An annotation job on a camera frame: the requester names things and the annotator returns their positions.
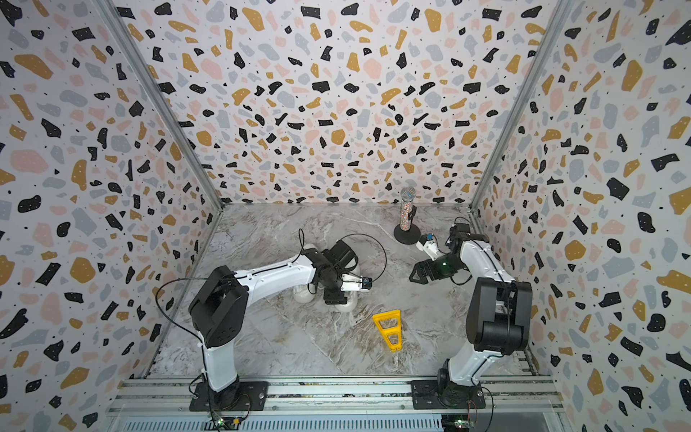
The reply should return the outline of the white knit sneaker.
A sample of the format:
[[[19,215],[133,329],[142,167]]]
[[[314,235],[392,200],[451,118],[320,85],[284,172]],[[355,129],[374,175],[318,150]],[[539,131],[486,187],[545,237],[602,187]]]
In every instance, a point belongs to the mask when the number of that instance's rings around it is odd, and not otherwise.
[[[349,272],[349,274],[352,275],[361,275],[361,270],[360,266],[356,265],[353,270]],[[342,292],[343,295],[345,295],[345,303],[343,304],[336,304],[335,308],[337,311],[341,313],[348,313],[351,311],[354,311],[354,308],[357,305],[358,302],[358,293],[359,292]]]
[[[291,269],[295,268],[301,270],[299,280],[302,281],[302,284],[293,286],[293,300],[301,304],[312,302],[317,294],[316,284],[313,282],[316,269],[312,261],[306,257],[305,252],[302,252],[300,257],[291,263]]]

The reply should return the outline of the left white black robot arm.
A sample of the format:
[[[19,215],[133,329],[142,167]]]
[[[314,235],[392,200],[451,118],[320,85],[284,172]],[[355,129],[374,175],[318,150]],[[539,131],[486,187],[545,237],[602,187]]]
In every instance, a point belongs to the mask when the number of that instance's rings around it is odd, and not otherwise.
[[[356,252],[340,240],[332,248],[303,248],[295,257],[255,269],[214,269],[189,306],[211,391],[222,394],[239,385],[234,339],[249,306],[299,285],[321,287],[326,304],[347,305],[351,293],[372,288],[372,279],[360,275],[358,266]]]

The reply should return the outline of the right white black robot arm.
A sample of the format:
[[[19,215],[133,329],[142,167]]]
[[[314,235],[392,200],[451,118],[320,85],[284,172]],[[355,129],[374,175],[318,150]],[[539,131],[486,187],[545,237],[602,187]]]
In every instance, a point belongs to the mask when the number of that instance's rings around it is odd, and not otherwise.
[[[451,280],[466,271],[475,283],[466,314],[467,342],[439,369],[437,389],[442,393],[477,388],[495,361],[527,347],[532,286],[509,275],[492,252],[489,238],[472,232],[467,223],[456,223],[449,230],[448,252],[439,249],[432,234],[420,236],[416,247],[428,259],[415,264],[411,282]]]

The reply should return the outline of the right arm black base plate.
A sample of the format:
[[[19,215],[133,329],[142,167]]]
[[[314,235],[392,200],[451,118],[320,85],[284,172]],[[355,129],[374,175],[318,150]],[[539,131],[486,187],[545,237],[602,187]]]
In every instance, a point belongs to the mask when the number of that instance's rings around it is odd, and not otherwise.
[[[415,410],[486,408],[480,386],[468,387],[456,383],[439,383],[435,380],[414,380],[410,382],[410,389]]]

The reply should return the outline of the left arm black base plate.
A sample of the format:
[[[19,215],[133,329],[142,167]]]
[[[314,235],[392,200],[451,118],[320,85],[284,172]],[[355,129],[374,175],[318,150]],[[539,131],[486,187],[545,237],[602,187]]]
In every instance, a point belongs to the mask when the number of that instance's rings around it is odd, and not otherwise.
[[[269,383],[237,379],[222,391],[216,392],[201,382],[194,389],[189,405],[192,412],[262,411],[268,396]]]

